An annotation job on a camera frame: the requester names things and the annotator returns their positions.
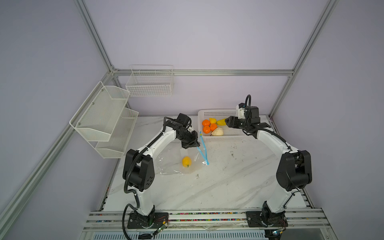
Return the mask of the white plastic perforated basket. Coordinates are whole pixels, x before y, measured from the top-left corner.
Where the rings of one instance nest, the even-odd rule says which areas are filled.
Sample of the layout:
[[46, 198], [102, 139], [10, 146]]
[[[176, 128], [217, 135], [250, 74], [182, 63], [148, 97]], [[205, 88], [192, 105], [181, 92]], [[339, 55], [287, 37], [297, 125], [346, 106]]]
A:
[[[236, 109], [216, 109], [216, 110], [200, 110], [198, 112], [198, 132], [202, 134], [203, 140], [205, 142], [223, 142], [223, 141], [236, 141], [242, 140], [246, 135], [242, 132], [241, 129], [229, 128], [225, 119], [231, 116], [238, 116], [238, 111]], [[203, 131], [203, 121], [210, 119], [216, 119], [217, 126], [223, 130], [221, 136], [213, 136], [212, 132], [205, 133]]]

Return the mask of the round yellow fruit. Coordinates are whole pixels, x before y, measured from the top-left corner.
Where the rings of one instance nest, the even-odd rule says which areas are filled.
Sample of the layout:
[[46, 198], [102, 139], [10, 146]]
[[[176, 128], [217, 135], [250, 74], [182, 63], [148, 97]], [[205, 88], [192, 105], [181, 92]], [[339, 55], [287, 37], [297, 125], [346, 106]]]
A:
[[184, 168], [189, 168], [192, 165], [192, 159], [188, 156], [184, 157], [182, 159], [182, 165]]

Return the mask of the clear zip top bag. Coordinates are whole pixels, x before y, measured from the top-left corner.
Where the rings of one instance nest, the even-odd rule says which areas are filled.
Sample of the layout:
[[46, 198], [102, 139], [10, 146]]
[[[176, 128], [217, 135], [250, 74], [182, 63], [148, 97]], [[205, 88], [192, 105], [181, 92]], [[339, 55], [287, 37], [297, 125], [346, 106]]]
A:
[[209, 166], [208, 151], [201, 133], [199, 147], [184, 149], [181, 142], [170, 143], [154, 160], [155, 173], [159, 175], [187, 175]]

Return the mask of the orange tangerine front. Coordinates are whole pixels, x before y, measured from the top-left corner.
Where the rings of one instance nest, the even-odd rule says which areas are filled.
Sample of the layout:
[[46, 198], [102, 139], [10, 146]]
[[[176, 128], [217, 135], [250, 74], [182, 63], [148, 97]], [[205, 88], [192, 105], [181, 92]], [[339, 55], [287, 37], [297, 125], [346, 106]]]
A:
[[210, 126], [203, 126], [203, 133], [204, 134], [209, 134], [210, 132], [211, 132]]

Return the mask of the white garlic bulb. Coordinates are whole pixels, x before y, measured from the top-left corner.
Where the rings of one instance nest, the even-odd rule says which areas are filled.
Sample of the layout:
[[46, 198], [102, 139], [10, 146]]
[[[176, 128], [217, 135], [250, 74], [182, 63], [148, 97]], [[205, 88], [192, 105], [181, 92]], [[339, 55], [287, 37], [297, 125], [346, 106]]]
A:
[[212, 131], [212, 136], [223, 136], [224, 135], [224, 130], [223, 128], [216, 128], [214, 131]]

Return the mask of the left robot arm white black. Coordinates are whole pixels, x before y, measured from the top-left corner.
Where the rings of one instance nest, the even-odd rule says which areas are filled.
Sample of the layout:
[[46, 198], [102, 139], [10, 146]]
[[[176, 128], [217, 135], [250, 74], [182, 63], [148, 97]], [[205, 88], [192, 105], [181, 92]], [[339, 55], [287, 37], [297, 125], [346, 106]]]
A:
[[199, 147], [198, 133], [192, 128], [192, 120], [180, 113], [177, 118], [163, 118], [161, 130], [143, 147], [126, 153], [124, 170], [124, 193], [134, 194], [136, 206], [127, 204], [133, 210], [130, 222], [144, 228], [155, 222], [155, 205], [148, 196], [155, 180], [154, 160], [174, 140], [180, 140], [183, 149]]

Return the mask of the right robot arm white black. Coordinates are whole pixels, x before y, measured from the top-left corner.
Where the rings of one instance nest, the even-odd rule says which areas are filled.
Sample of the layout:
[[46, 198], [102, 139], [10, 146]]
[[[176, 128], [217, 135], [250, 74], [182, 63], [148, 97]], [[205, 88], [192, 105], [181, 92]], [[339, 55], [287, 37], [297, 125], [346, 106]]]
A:
[[262, 123], [258, 107], [248, 103], [237, 106], [238, 115], [225, 119], [229, 128], [241, 129], [266, 145], [280, 162], [276, 172], [277, 187], [271, 197], [263, 203], [258, 217], [249, 216], [256, 225], [272, 227], [284, 223], [285, 210], [291, 199], [306, 185], [312, 182], [311, 155], [290, 145], [283, 137], [270, 130], [270, 125]]

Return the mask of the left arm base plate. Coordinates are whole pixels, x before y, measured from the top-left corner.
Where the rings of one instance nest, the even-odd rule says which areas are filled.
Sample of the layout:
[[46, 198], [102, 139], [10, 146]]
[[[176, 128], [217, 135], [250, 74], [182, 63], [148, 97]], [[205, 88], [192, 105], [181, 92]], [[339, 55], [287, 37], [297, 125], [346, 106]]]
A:
[[158, 229], [163, 225], [163, 222], [168, 222], [168, 213], [153, 212], [148, 216], [143, 216], [136, 211], [130, 213], [126, 227], [128, 229]]

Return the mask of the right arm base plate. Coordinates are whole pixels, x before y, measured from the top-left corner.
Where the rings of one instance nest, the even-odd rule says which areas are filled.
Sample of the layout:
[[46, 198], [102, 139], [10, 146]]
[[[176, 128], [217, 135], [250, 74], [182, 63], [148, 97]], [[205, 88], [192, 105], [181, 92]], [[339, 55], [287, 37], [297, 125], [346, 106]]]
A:
[[288, 226], [285, 213], [285, 211], [281, 213], [249, 211], [246, 212], [246, 219], [250, 228], [284, 228]]

